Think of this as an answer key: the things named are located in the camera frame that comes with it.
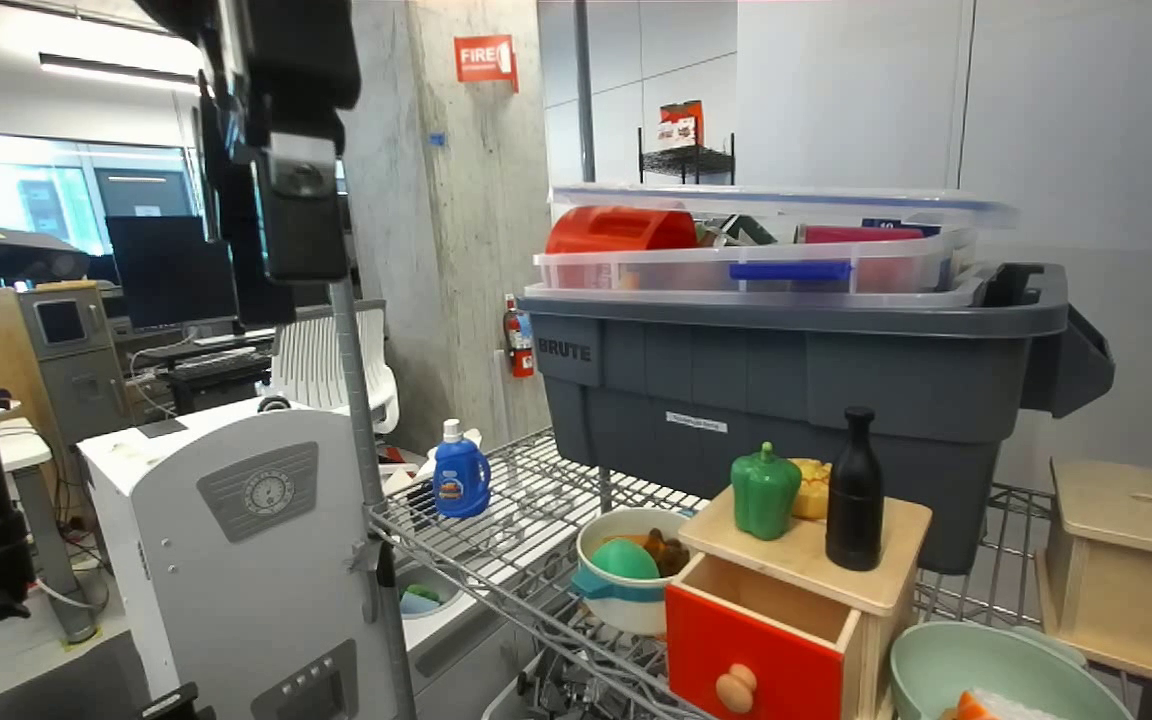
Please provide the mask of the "brown toy food piece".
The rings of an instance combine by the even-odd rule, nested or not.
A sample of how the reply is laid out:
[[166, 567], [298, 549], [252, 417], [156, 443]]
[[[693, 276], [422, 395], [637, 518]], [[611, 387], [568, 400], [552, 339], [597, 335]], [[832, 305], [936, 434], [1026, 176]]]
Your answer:
[[675, 537], [662, 537], [661, 527], [645, 537], [645, 553], [650, 557], [661, 575], [675, 575], [686, 565], [686, 549]]

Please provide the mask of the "white bowl teal rim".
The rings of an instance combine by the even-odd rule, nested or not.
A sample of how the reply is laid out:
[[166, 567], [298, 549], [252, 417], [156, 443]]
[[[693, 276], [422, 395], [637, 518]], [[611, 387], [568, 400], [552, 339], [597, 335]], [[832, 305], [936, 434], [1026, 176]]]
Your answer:
[[575, 531], [570, 591], [598, 624], [661, 637], [662, 588], [693, 559], [678, 527], [685, 518], [661, 507], [624, 507], [586, 520]]

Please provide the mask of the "mint green bowl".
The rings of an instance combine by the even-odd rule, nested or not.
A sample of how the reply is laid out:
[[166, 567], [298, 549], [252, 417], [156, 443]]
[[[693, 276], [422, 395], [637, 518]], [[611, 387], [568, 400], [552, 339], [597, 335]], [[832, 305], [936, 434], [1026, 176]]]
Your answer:
[[1033, 628], [924, 622], [894, 637], [888, 678], [894, 720], [948, 720], [958, 691], [1009, 698], [1021, 720], [1131, 720], [1085, 658]]

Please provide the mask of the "orange plastic container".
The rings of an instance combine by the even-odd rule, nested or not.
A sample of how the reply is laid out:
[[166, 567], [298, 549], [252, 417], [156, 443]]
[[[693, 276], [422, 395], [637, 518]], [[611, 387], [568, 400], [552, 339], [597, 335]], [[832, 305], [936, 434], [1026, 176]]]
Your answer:
[[568, 209], [543, 240], [546, 251], [647, 251], [693, 244], [696, 219], [686, 214], [615, 206]]

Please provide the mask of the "blue detergent bottle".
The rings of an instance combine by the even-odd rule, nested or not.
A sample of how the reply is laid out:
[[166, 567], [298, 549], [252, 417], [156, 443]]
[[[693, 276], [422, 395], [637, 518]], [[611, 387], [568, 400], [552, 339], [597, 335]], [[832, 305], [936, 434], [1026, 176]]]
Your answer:
[[443, 423], [431, 471], [435, 507], [451, 520], [479, 518], [490, 496], [490, 464], [458, 419]]

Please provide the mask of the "red fire extinguisher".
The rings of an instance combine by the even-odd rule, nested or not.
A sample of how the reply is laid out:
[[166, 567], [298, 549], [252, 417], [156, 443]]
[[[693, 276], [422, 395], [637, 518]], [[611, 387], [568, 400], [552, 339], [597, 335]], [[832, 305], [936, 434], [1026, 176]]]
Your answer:
[[537, 372], [532, 334], [516, 297], [504, 297], [504, 355], [506, 355], [506, 376], [527, 380]]

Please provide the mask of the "black toy bottle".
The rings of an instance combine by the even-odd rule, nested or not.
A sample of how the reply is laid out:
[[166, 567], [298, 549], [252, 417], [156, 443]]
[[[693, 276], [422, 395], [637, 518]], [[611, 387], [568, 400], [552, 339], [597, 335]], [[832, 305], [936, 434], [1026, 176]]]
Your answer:
[[827, 559], [850, 571], [878, 565], [882, 531], [882, 471], [873, 454], [873, 414], [846, 409], [846, 442], [832, 462], [827, 488]]

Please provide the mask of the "black computer monitor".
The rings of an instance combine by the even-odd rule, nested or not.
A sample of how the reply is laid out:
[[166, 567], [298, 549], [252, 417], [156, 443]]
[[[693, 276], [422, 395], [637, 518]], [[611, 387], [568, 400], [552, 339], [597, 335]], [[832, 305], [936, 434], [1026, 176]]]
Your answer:
[[202, 240], [195, 218], [117, 218], [108, 237], [134, 329], [235, 311], [227, 251]]

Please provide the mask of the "wooden box with red drawer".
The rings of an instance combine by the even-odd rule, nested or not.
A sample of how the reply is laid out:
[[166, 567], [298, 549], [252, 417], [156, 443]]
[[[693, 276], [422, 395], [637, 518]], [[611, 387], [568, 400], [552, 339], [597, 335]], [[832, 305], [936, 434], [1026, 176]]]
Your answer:
[[888, 643], [911, 624], [929, 524], [888, 500], [878, 565], [846, 571], [820, 520], [756, 540], [721, 493], [678, 527], [693, 559], [662, 588], [666, 691], [712, 720], [888, 720]]

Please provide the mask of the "green toy bell pepper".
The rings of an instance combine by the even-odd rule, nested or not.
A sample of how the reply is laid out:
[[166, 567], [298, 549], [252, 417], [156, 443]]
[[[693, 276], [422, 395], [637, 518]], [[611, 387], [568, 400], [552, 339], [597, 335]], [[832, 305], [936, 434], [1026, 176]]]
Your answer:
[[744, 537], [780, 540], [793, 524], [794, 493], [798, 470], [773, 442], [732, 462], [732, 512]]

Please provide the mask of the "small wooden slot box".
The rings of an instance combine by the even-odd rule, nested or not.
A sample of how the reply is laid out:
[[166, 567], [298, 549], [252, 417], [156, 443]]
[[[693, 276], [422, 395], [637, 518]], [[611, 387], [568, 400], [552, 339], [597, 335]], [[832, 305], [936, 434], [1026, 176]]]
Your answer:
[[1152, 470], [1051, 462], [1051, 531], [1034, 557], [1039, 624], [1152, 679]]

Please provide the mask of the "white office chair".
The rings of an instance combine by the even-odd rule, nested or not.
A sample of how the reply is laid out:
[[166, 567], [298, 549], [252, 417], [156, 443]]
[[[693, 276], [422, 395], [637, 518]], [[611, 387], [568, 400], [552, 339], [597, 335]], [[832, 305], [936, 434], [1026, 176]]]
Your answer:
[[[357, 339], [363, 361], [372, 434], [389, 436], [400, 423], [400, 386], [382, 355], [380, 305], [357, 310]], [[275, 334], [266, 394], [282, 395], [290, 409], [347, 409], [340, 335], [331, 317], [307, 317]]]

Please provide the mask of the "grey Brute storage tote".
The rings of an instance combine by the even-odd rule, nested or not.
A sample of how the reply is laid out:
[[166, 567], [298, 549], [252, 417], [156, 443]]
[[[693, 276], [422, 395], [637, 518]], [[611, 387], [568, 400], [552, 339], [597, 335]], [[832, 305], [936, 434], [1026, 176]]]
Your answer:
[[1056, 266], [1009, 266], [958, 310], [532, 290], [522, 311], [568, 462], [712, 496], [756, 447], [837, 457], [865, 409], [882, 488], [933, 512], [920, 565], [948, 575], [975, 559], [1014, 417], [1115, 386]]

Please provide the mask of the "teal toy ball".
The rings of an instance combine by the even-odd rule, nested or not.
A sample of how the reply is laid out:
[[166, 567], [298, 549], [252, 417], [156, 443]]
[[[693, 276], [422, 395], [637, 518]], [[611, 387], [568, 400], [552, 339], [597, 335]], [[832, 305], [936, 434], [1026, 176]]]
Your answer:
[[650, 557], [645, 553], [645, 543], [637, 540], [603, 540], [597, 553], [592, 553], [592, 565], [598, 571], [611, 571], [611, 575], [624, 575], [624, 581], [654, 581], [654, 565]]

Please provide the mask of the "toy salmon sushi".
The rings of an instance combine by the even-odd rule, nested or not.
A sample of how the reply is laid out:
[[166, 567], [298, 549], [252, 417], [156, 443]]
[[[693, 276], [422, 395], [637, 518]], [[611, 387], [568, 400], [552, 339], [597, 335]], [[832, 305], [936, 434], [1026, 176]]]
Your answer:
[[945, 713], [948, 720], [1021, 720], [1026, 709], [1009, 698], [958, 691], [958, 699]]

